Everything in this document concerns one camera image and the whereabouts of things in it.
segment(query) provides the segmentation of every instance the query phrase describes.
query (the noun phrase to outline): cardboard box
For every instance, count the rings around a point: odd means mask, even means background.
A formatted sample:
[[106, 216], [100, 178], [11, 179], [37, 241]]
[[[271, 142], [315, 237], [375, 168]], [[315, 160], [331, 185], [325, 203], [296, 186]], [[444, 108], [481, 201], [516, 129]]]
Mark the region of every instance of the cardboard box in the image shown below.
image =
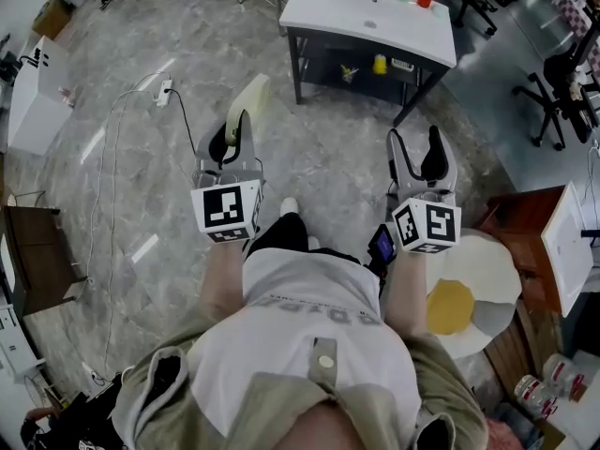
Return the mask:
[[41, 8], [31, 29], [40, 37], [54, 40], [70, 20], [70, 9], [64, 0], [48, 0]]

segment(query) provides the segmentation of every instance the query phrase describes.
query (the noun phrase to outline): floor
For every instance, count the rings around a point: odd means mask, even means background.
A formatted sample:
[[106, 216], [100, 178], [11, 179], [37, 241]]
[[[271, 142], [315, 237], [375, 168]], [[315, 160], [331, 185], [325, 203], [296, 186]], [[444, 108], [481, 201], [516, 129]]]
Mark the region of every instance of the floor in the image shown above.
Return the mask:
[[[384, 139], [398, 111], [378, 100], [308, 86], [306, 104], [297, 106], [287, 40], [261, 0], [243, 6], [236, 0], [115, 0], [104, 12], [97, 6], [89, 2], [80, 8], [58, 39], [70, 54], [78, 84], [74, 114], [45, 157], [13, 150], [6, 156], [7, 187], [17, 194], [46, 190], [41, 204], [62, 210], [74, 261], [90, 277], [78, 301], [25, 318], [52, 379], [68, 395], [94, 389], [82, 361], [110, 377], [164, 338], [198, 298], [208, 249], [189, 198], [194, 156], [177, 100], [157, 109], [149, 95], [133, 95], [115, 154], [125, 99], [108, 125], [105, 119], [118, 95], [145, 75], [168, 72], [197, 142], [254, 75], [269, 75], [274, 96], [255, 135], [266, 178], [261, 226], [272, 223], [280, 201], [292, 195], [324, 246], [362, 260], [384, 217], [390, 183]], [[147, 90], [155, 95], [161, 80]], [[454, 147], [457, 200], [463, 225], [469, 226], [489, 196], [512, 186], [492, 148], [443, 85], [400, 128], [416, 162], [424, 156], [431, 124], [442, 128]], [[154, 235], [157, 242], [138, 258]], [[481, 359], [460, 364], [479, 380], [487, 378], [481, 377]]]

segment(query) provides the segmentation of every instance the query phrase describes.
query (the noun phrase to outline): black chair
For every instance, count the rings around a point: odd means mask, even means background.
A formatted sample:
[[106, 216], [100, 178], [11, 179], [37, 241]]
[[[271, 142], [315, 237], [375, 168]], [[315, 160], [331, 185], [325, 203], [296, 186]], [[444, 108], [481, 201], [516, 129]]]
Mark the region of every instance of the black chair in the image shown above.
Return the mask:
[[553, 55], [544, 62], [544, 78], [552, 87], [554, 99], [550, 97], [546, 87], [535, 73], [529, 75], [528, 78], [530, 82], [537, 83], [540, 94], [536, 94], [523, 86], [513, 88], [513, 95], [523, 93], [544, 108], [545, 115], [542, 129], [537, 137], [532, 138], [535, 146], [542, 144], [544, 134], [550, 124], [550, 120], [552, 120], [561, 140], [559, 143], [554, 144], [554, 148], [557, 151], [564, 149], [563, 130], [558, 119], [559, 112], [562, 114], [562, 118], [569, 120], [573, 124], [575, 133], [582, 143], [586, 143], [590, 139], [593, 129], [600, 125], [600, 120], [598, 120], [596, 111], [588, 97], [588, 93], [590, 92], [600, 92], [600, 83], [598, 83], [593, 74], [592, 82], [582, 85], [582, 100], [571, 99], [569, 90], [570, 83], [568, 77], [575, 71], [576, 67], [583, 64], [587, 59], [588, 53], [590, 53], [598, 34], [600, 34], [600, 22], [591, 12], [586, 11], [586, 13], [592, 19], [592, 27], [581, 42], [578, 45], [574, 43], [567, 52]]

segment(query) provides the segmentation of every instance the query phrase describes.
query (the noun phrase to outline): yellow circle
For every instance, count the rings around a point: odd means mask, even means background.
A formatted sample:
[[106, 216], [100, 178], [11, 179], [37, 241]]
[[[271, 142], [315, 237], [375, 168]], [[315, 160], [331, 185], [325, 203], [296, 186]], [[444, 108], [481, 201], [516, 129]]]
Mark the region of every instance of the yellow circle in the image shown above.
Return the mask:
[[452, 335], [469, 325], [475, 299], [458, 280], [440, 279], [427, 297], [427, 329], [436, 335]]

